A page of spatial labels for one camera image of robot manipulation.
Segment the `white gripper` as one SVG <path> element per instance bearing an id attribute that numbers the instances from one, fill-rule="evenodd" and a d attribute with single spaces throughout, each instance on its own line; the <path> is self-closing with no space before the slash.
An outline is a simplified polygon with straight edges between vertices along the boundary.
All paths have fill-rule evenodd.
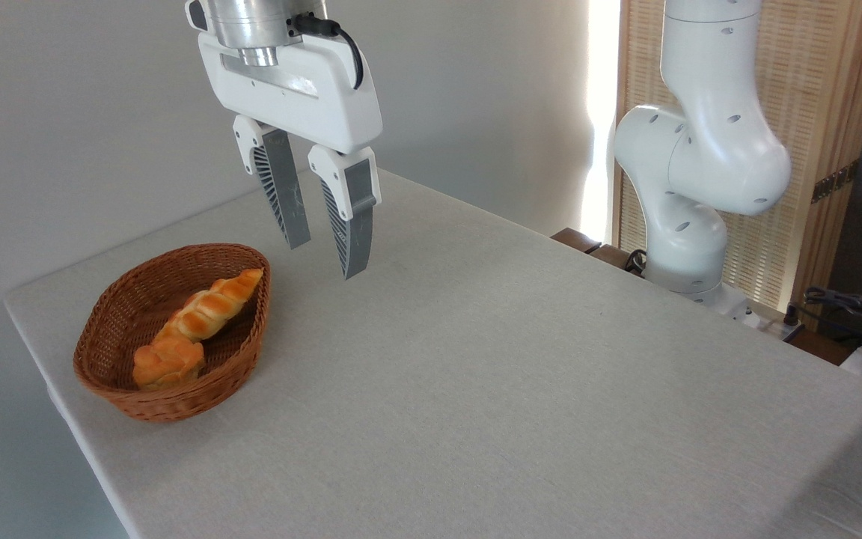
<path id="1" fill-rule="evenodd" d="M 363 272 L 373 208 L 381 202 L 376 160 L 366 146 L 383 129 L 368 67 L 356 88 L 352 50 L 341 38 L 308 35 L 278 47 L 274 66 L 244 64 L 213 34 L 199 34 L 198 45 L 218 101 L 239 114 L 233 121 L 237 149 L 246 173 L 260 181 L 287 245 L 296 249 L 311 233 L 286 132 L 315 143 L 309 164 L 320 177 L 343 276 Z"/>

